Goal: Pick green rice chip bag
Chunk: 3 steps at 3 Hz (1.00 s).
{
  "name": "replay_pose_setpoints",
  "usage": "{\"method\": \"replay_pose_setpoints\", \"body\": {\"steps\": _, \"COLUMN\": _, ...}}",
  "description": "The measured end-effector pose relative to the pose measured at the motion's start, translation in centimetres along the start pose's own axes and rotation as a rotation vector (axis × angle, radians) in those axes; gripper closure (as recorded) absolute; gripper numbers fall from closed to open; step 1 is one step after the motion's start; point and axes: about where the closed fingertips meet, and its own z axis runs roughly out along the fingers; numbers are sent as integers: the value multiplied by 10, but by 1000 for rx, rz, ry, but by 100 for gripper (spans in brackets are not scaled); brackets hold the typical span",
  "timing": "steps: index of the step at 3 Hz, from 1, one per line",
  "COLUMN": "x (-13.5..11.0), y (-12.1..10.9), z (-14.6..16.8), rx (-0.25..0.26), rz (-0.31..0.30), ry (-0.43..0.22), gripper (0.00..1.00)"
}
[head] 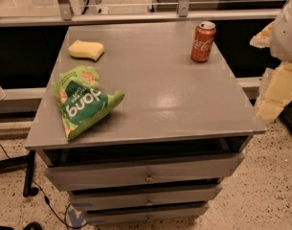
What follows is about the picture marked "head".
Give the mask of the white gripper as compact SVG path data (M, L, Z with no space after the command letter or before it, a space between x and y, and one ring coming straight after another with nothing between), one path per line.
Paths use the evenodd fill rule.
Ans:
M282 60L278 68L265 70L255 104L255 120L271 123L292 102L292 0L282 8L274 23L269 23L252 37L250 45L270 47L271 55Z

